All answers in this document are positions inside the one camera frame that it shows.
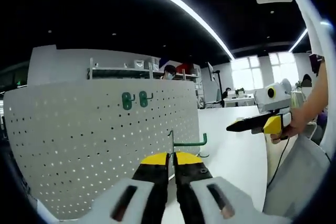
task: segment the window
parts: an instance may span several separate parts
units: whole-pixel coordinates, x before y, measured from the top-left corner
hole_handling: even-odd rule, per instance
[[[257,56],[231,61],[231,69],[234,89],[253,90],[264,87]]]
[[[278,52],[269,54],[269,59],[272,64],[274,82],[281,82],[286,78],[294,86],[299,81],[298,68],[292,53]]]

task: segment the white wall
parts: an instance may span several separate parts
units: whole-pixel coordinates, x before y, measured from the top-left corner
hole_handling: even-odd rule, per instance
[[[100,67],[121,68],[132,60],[150,58],[147,55],[109,50],[57,50],[55,45],[34,48],[31,56],[28,85],[86,80],[91,57],[93,63],[98,63]]]
[[[299,73],[299,80],[302,81],[303,76],[307,73],[310,75],[312,79],[312,84],[314,85],[316,81],[316,75],[312,72],[309,60],[309,54],[294,54],[298,73]],[[274,83],[273,72],[272,72],[272,65],[269,60],[268,56],[259,57],[260,62],[260,69],[261,74],[263,76],[264,87]],[[223,92],[227,87],[233,88],[233,80],[232,80],[232,70],[230,63],[220,64],[213,66],[214,71],[220,70],[221,81],[222,81],[222,88]],[[201,69],[202,80],[203,80],[203,89],[204,89],[204,96],[206,102],[211,102],[216,100],[217,96],[217,89],[218,80],[216,82],[210,81],[209,71],[208,68]],[[248,93],[254,93],[256,90],[250,90]]]

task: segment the white pegboard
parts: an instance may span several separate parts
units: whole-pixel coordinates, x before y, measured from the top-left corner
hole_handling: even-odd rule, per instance
[[[153,93],[146,108],[140,106],[140,91],[148,97]],[[122,107],[124,92],[135,94],[130,110]],[[4,112],[31,194],[58,219],[80,218],[104,190],[132,177],[144,157],[171,152],[171,129],[175,142],[199,142],[194,83],[187,81],[87,80],[26,87],[5,93]],[[175,150],[196,154],[199,147]]]

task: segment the desk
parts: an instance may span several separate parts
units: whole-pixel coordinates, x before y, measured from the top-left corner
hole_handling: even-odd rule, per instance
[[[254,207],[262,211],[267,186],[267,152],[263,134],[227,132],[226,126],[238,117],[259,114],[257,106],[242,106],[199,110],[199,134],[207,133],[208,142],[201,152],[210,154],[203,158],[213,177],[223,177],[246,192]],[[184,223],[180,206],[176,201],[175,180],[169,183],[168,202],[162,224]]]
[[[225,98],[223,100],[225,102],[225,106],[227,106],[227,104],[229,103],[236,103],[236,102],[246,102],[246,105],[248,105],[248,102],[250,101],[254,102],[254,95],[247,94],[247,97]]]

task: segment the white partition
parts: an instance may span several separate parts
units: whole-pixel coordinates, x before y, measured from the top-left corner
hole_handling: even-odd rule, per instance
[[[139,103],[145,91],[148,106]],[[135,95],[132,108],[122,93]],[[17,164],[38,198],[58,219],[83,216],[94,199],[141,159],[199,142],[193,82],[114,79],[55,83],[5,93],[4,113]],[[176,151],[198,153],[199,147]]]

